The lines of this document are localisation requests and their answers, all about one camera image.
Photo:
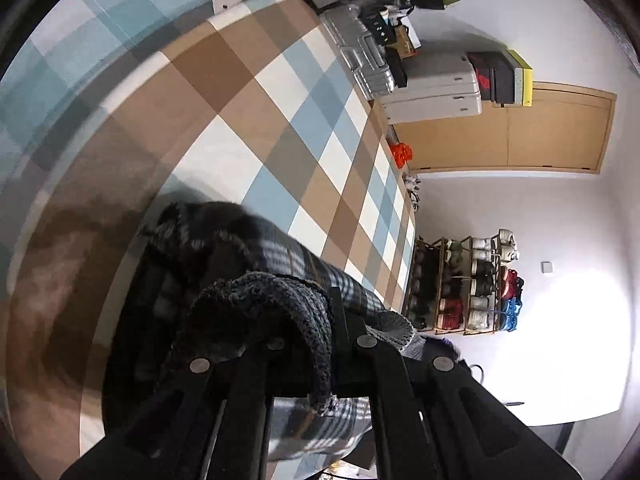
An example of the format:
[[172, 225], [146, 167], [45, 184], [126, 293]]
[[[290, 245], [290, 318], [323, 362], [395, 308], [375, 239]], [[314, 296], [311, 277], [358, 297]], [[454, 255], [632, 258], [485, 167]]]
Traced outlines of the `light blue checked blanket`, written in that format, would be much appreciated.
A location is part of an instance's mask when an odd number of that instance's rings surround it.
[[1, 81], [1, 181], [17, 176], [76, 96], [123, 54], [184, 16], [212, 13], [212, 0], [57, 3]]

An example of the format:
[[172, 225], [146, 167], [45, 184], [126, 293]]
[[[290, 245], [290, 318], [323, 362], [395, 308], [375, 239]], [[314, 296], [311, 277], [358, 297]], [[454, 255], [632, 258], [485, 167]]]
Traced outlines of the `orange bag on floor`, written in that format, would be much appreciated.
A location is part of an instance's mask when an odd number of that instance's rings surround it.
[[390, 152], [398, 169], [404, 168], [413, 159], [412, 149], [408, 144], [402, 142], [391, 145]]

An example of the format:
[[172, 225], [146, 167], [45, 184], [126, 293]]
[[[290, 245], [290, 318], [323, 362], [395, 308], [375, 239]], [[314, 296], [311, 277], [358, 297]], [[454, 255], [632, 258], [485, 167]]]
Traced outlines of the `stack of shoe boxes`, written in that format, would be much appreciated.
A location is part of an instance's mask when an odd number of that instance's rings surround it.
[[514, 50], [468, 52], [480, 98], [500, 106], [533, 105], [534, 71]]

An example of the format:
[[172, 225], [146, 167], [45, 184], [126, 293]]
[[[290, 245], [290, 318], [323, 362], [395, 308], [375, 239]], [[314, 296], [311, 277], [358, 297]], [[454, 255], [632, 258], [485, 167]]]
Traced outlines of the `silver aluminium suitcase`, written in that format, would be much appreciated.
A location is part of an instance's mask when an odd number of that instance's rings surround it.
[[360, 11], [356, 4], [347, 3], [322, 12], [320, 20], [366, 99], [374, 100], [391, 94], [395, 81], [383, 47], [360, 20]]

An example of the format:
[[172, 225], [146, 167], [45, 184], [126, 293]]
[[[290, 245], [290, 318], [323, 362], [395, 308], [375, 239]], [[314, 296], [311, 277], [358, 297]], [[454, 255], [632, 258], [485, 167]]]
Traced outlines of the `wooden door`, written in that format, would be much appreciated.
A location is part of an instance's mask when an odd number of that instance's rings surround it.
[[616, 95], [571, 84], [534, 83], [531, 106], [485, 104], [476, 116], [394, 127], [412, 149], [414, 172], [588, 172], [602, 166]]

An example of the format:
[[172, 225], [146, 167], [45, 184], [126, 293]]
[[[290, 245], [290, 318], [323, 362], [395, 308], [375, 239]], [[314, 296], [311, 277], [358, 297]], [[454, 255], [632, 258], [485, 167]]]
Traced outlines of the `brown blue checked bedsheet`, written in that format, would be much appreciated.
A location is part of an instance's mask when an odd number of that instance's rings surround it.
[[202, 18], [94, 90], [1, 192], [1, 404], [41, 479], [104, 434], [106, 360], [167, 205], [242, 205], [393, 310], [416, 236], [381, 107], [303, 0]]

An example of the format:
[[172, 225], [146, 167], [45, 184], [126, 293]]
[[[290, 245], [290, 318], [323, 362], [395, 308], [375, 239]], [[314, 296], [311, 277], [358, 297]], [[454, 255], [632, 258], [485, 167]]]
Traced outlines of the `white hard-shell suitcase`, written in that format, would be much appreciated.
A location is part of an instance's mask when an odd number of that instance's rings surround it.
[[476, 116], [482, 112], [473, 65], [461, 52], [431, 52], [406, 58], [407, 85], [380, 99], [392, 124]]

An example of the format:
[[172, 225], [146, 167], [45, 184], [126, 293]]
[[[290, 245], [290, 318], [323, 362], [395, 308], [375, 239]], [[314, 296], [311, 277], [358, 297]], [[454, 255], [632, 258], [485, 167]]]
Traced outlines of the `wooden shoe rack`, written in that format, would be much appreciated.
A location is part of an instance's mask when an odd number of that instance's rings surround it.
[[518, 327], [524, 280], [512, 231], [492, 237], [417, 240], [401, 313], [419, 332], [464, 336], [512, 333]]

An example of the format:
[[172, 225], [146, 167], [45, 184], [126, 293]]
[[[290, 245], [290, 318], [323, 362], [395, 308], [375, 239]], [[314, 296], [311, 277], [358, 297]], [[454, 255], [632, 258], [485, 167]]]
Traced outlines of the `plaid knit cardigan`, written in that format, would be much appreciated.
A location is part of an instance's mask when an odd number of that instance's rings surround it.
[[105, 430], [124, 426], [193, 360], [228, 362], [259, 344], [296, 350], [299, 362], [284, 374], [311, 380], [300, 398], [273, 405], [270, 460], [348, 454], [370, 429], [370, 405], [330, 390], [330, 293], [337, 290], [346, 312], [396, 349], [410, 344], [411, 323], [273, 222], [234, 203], [175, 202], [140, 234], [145, 251], [105, 370]]

